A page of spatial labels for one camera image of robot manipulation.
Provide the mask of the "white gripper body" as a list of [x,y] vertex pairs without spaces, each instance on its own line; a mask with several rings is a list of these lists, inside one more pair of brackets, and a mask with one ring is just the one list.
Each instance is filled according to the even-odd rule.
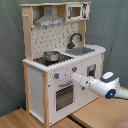
[[89,88],[91,81],[93,80],[92,76],[82,76],[77,73],[72,74],[72,78],[78,82],[82,87]]

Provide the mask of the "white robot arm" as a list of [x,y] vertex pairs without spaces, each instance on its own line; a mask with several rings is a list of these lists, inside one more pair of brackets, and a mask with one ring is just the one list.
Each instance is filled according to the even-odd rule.
[[105,73],[100,79],[92,76],[82,76],[77,73],[74,73],[72,78],[81,86],[106,99],[118,98],[128,100],[128,90],[121,88],[119,77],[113,72]]

